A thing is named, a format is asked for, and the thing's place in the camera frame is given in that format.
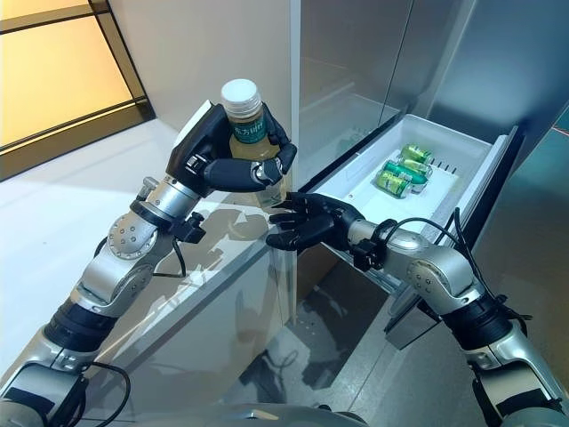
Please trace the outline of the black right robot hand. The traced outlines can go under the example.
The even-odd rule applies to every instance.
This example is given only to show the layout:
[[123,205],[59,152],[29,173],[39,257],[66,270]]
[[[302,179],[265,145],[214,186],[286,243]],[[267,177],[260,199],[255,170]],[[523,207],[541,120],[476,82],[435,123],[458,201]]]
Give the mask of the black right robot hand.
[[278,232],[267,235],[265,242],[284,251],[302,251],[320,243],[347,251],[349,228],[364,219],[354,206],[317,193],[288,192],[273,208],[285,212],[269,216]]

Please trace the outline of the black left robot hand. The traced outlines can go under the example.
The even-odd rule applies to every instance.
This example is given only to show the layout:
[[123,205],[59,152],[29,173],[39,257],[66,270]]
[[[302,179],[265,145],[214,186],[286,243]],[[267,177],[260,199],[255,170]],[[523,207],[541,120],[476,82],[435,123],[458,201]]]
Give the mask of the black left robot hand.
[[179,134],[166,174],[200,197],[212,192],[252,193],[275,185],[288,173],[297,148],[284,128],[275,120],[267,105],[262,106],[269,143],[277,153],[266,160],[238,159],[231,154],[233,134],[224,108],[208,105],[208,110],[193,127]]

